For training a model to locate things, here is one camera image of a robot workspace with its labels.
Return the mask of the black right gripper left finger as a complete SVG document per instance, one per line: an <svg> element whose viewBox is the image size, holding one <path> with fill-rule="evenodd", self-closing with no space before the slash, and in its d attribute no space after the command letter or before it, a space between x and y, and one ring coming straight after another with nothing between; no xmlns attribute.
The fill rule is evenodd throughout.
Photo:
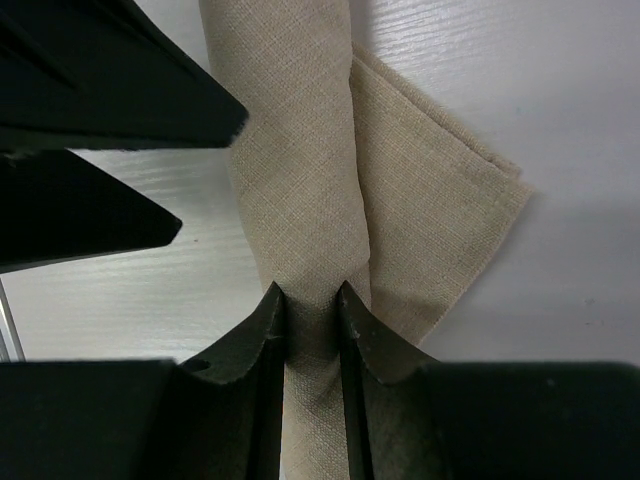
<svg viewBox="0 0 640 480"><path fill-rule="evenodd" d="M256 309L183 363L6 362L5 479L275 479L285 301Z"/></svg>

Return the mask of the beige cloth napkin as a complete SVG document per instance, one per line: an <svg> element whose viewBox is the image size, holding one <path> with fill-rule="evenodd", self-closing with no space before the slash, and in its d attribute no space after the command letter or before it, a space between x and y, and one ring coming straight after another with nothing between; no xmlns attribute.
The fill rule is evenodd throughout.
<svg viewBox="0 0 640 480"><path fill-rule="evenodd" d="M420 343L494 256L532 190L352 41L345 1L204 1L210 63L248 110L228 163L263 285L288 299L283 461L345 479L335 297Z"/></svg>

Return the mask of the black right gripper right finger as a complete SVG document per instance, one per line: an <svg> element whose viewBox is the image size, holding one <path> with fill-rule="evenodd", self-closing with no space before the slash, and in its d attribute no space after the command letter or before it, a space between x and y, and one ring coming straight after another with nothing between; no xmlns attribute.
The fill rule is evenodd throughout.
<svg viewBox="0 0 640 480"><path fill-rule="evenodd" d="M440 362L344 284L340 363L354 479L635 479L639 370Z"/></svg>

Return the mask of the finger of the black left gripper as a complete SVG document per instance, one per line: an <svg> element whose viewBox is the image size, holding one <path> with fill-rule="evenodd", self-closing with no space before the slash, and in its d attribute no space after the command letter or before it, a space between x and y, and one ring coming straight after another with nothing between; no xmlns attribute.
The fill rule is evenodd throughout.
<svg viewBox="0 0 640 480"><path fill-rule="evenodd" d="M1 4L4 150L223 149L248 118L133 1Z"/></svg>
<svg viewBox="0 0 640 480"><path fill-rule="evenodd" d="M1 155L1 271L152 249L182 227L171 212L67 151Z"/></svg>

